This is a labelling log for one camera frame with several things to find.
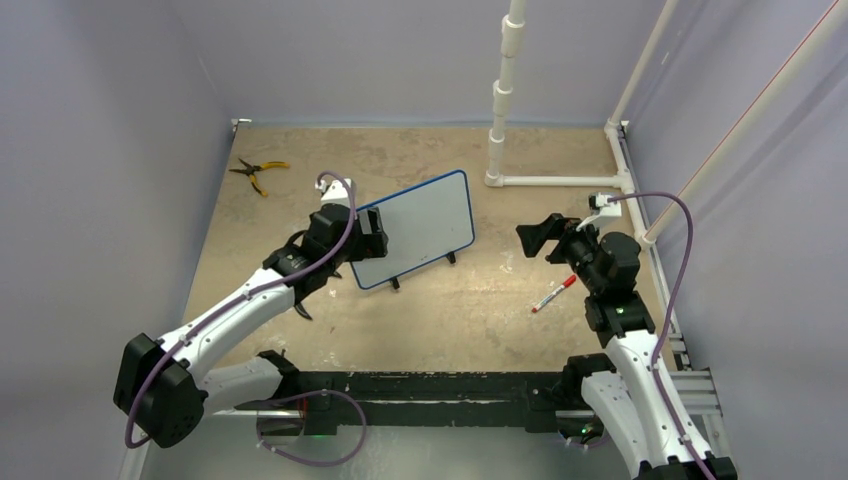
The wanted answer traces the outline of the red capped whiteboard marker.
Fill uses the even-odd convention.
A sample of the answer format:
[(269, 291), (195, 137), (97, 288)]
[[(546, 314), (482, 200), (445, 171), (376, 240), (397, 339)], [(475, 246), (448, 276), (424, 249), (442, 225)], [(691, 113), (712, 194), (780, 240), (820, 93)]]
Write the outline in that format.
[(572, 274), (566, 280), (564, 280), (561, 284), (559, 284), (553, 291), (551, 291), (548, 295), (546, 295), (543, 299), (537, 302), (532, 308), (532, 313), (538, 313), (544, 307), (546, 307), (551, 301), (557, 298), (560, 294), (562, 294), (565, 290), (571, 287), (577, 281), (577, 276)]

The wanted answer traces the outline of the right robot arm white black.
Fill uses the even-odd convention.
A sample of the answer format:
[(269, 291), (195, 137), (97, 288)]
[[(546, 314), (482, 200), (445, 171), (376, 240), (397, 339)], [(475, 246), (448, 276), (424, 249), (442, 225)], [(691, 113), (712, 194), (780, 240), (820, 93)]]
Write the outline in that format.
[(516, 232), (528, 258), (553, 242), (545, 259), (568, 265), (587, 289), (586, 321), (602, 347), (599, 354), (570, 358), (552, 394), (594, 411), (634, 479), (737, 478), (733, 461), (713, 451), (674, 388), (661, 338), (636, 289), (637, 241), (558, 213)]

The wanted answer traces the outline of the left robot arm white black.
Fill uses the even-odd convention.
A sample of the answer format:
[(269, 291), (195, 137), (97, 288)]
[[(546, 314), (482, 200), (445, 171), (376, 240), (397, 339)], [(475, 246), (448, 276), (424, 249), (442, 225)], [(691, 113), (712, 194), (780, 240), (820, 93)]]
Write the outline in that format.
[(273, 251), (252, 276), (190, 323), (157, 339), (141, 333), (124, 347), (113, 394), (126, 414), (126, 447), (163, 448), (199, 424), (212, 395), (202, 382), (223, 356), (260, 326), (323, 288), (345, 262), (383, 258), (388, 235), (377, 207), (325, 204), (309, 226)]

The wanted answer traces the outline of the blue framed whiteboard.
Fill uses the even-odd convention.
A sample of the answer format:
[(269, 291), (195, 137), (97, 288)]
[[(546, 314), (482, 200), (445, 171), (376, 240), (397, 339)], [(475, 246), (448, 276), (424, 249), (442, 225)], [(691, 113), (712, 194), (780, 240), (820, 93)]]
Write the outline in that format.
[(380, 213), (388, 237), (387, 254), (351, 264), (358, 287), (370, 290), (440, 259), (456, 262), (456, 253), (476, 240), (468, 175), (456, 169), (359, 206)]

